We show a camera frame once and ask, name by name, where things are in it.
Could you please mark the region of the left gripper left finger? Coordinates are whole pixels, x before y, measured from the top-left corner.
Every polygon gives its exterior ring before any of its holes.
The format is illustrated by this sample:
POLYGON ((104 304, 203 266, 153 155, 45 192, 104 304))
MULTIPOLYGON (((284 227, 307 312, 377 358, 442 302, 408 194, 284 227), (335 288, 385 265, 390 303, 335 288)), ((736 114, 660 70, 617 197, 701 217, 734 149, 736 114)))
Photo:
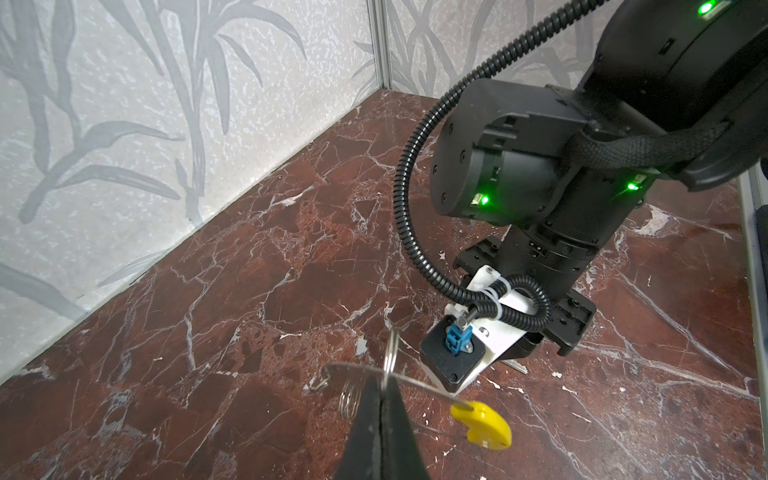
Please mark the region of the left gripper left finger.
POLYGON ((378 380, 367 380, 335 480, 382 478, 382 395, 378 380))

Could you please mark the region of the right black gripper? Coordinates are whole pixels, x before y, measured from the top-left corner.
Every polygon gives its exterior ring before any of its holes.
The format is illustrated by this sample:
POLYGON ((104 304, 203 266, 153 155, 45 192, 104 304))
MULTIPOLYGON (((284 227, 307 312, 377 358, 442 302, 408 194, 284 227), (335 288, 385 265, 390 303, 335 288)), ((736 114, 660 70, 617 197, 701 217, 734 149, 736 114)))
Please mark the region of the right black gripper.
MULTIPOLYGON (((466 274, 460 285, 467 288, 472 276, 489 264, 493 264, 502 240, 489 236, 459 253, 453 268, 463 269, 466 274)), ((553 305, 552 322, 542 333, 526 333, 513 343, 500 357, 500 360, 517 360, 531 355, 543 340, 558 345, 557 354, 568 355, 581 341, 587 328, 592 323, 597 307, 575 289, 571 289, 560 301, 553 305)))

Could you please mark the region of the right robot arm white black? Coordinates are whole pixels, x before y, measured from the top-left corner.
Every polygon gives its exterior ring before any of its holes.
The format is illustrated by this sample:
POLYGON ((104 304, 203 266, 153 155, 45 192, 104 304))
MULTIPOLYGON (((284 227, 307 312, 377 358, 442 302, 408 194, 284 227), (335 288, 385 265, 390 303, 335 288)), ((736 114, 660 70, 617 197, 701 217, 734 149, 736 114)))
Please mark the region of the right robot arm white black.
POLYGON ((570 1, 475 67, 426 113, 401 154, 395 225, 416 269, 462 306, 438 348, 462 354, 487 318, 541 334, 626 217, 659 179, 717 187, 767 154, 767 5, 626 1, 576 89, 507 83, 498 74, 597 9, 570 1), (432 195, 444 216, 506 226, 499 278, 472 291, 419 244, 411 175, 439 136, 432 195))

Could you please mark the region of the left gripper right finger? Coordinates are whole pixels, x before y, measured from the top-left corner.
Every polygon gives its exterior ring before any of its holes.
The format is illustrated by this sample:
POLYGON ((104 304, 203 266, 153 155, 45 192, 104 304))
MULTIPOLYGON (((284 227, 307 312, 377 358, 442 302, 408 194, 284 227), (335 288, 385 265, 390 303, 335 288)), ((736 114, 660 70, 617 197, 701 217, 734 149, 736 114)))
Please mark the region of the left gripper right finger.
POLYGON ((429 480, 397 381, 390 376, 380 402, 381 478, 429 480))

